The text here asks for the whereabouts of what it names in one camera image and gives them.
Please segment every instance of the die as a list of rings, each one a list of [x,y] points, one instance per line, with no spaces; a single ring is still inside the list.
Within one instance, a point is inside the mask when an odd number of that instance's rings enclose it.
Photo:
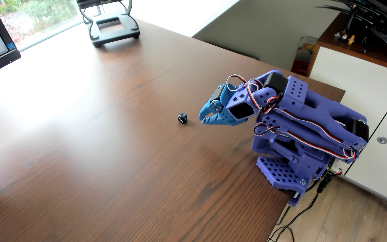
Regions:
[[[183,113],[183,112],[179,113],[178,114],[178,121],[180,123],[182,123],[182,124],[186,124],[186,122],[187,122],[187,115],[186,115],[186,113]]]

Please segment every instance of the wooden desk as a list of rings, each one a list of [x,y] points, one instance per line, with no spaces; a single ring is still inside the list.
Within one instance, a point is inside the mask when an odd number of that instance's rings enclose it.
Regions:
[[[0,70],[0,241],[250,242],[271,233],[290,192],[256,167],[254,119],[204,125],[198,113],[228,75],[275,67],[139,26],[139,40],[96,49],[79,25]],[[294,76],[332,100],[344,94]]]

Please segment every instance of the wooden floor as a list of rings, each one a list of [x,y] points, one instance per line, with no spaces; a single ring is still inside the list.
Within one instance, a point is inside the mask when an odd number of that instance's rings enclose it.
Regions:
[[[315,189],[305,194],[275,229],[308,207],[315,195]],[[337,177],[290,228],[296,242],[387,242],[387,201]],[[288,229],[278,242],[292,242]]]

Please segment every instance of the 3d printed robot arm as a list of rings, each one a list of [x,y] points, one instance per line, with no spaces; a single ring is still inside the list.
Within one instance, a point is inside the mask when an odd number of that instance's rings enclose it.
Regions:
[[[308,90],[307,83],[277,70],[239,78],[244,83],[237,88],[219,85],[200,119],[236,125],[258,114],[252,149],[273,158],[259,157],[257,165],[274,187],[294,190],[289,204],[296,205],[309,181],[326,174],[335,158],[353,162],[367,144],[366,118]],[[204,118],[210,112],[215,115]]]

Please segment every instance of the black lego spaceship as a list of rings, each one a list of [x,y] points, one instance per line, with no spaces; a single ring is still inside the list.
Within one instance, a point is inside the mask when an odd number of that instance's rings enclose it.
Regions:
[[[378,0],[331,0],[344,3],[349,9],[330,5],[317,6],[347,14],[345,30],[361,36],[377,36],[387,43],[387,6]]]

